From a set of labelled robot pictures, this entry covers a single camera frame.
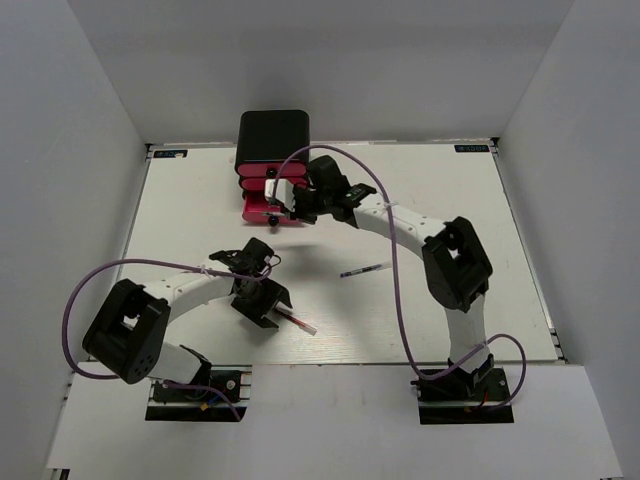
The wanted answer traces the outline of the red pen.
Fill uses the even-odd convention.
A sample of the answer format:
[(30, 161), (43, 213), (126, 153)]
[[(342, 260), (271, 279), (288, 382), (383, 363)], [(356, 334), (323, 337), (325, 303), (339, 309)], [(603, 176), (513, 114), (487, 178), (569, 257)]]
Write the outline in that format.
[(287, 313), (281, 309), (275, 309), (275, 312), (280, 315), (282, 318), (290, 321), (291, 323), (293, 323), (294, 325), (296, 325), (298, 328), (300, 328), (301, 330), (305, 331), (306, 333), (308, 333), (311, 336), (315, 336), (317, 334), (317, 330), (310, 326), (309, 324), (297, 319), (296, 317), (294, 317), (293, 315), (291, 315), (290, 313)]

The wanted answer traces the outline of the pink drawer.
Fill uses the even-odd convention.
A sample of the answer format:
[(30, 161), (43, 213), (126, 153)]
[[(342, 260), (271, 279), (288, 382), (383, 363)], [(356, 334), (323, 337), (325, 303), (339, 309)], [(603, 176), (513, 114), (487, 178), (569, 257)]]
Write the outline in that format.
[(242, 219), (249, 225), (270, 230), (304, 226), (301, 221), (289, 218), (282, 206), (269, 203), (260, 192), (245, 193), (243, 200)]
[[(241, 179), (239, 185), (244, 191), (248, 191), (248, 192), (263, 191), (266, 181), (267, 181), (267, 178), (249, 177), (249, 178)], [(307, 185), (307, 181), (304, 178), (295, 178), (295, 177), (281, 178), (279, 180), (278, 185), (281, 185), (285, 181), (289, 181), (294, 185), (302, 185), (302, 186)]]
[(306, 165), (298, 162), (290, 162), (286, 166), (280, 163), (256, 163), (241, 164), (236, 168), (236, 173), (247, 178), (266, 178), (269, 171), (281, 172), (282, 177), (303, 177), (306, 174)]

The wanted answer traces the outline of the purple pen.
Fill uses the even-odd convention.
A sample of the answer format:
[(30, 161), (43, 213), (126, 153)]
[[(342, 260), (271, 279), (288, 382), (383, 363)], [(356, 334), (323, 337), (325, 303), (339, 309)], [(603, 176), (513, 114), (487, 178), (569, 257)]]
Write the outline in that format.
[(339, 274), (339, 278), (350, 278), (357, 275), (362, 275), (370, 272), (380, 271), (391, 268), (391, 262), (377, 263), (373, 265), (368, 265), (364, 267), (359, 267), (353, 270), (341, 272)]

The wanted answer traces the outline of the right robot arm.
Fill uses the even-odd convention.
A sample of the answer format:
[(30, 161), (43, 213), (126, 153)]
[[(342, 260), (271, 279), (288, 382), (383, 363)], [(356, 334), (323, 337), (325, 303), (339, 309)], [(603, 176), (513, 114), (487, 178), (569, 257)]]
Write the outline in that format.
[(491, 262), (469, 220), (435, 220), (393, 203), (382, 185), (351, 184), (330, 156), (312, 160), (308, 186), (276, 179), (265, 190), (288, 218), (313, 224), (321, 215), (391, 242), (393, 285), (400, 285), (398, 250), (422, 262), (428, 292), (444, 309), (450, 340), (447, 369), (421, 374), (425, 381), (451, 376), (453, 390), (472, 399), (488, 385), (494, 357), (486, 339), (485, 296)]

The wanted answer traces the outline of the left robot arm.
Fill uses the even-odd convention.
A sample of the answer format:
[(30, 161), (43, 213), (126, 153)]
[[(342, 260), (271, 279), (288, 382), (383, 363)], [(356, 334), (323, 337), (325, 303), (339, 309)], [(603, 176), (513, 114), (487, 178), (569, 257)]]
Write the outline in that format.
[(202, 398), (211, 387), (211, 363), (187, 346), (167, 342), (168, 326), (213, 300), (229, 298), (243, 317), (274, 328), (267, 314), (279, 304), (292, 306), (288, 289), (269, 278), (275, 257), (271, 247), (252, 237), (242, 249), (214, 252), (199, 266), (163, 262), (179, 271), (169, 278), (144, 284), (120, 280), (99, 308), (82, 348), (128, 384), (160, 380), (177, 384), (188, 398)]

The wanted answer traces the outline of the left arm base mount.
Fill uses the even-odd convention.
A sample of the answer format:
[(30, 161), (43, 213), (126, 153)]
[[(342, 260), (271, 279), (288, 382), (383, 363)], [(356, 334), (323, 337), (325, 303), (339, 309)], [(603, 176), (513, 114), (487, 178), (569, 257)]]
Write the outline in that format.
[(208, 390), (187, 390), (155, 380), (149, 392), (145, 420), (152, 422), (233, 423), (249, 406), (250, 366), (213, 367)]

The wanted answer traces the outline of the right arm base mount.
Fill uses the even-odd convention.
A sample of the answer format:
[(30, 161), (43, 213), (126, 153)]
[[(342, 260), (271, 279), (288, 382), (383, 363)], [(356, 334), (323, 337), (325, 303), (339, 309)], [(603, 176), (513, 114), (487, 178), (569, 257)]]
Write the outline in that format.
[(417, 394), (421, 425), (494, 425), (514, 422), (511, 405), (499, 406), (510, 397), (503, 368), (494, 368), (472, 393), (454, 375), (431, 382), (414, 379), (410, 384)]

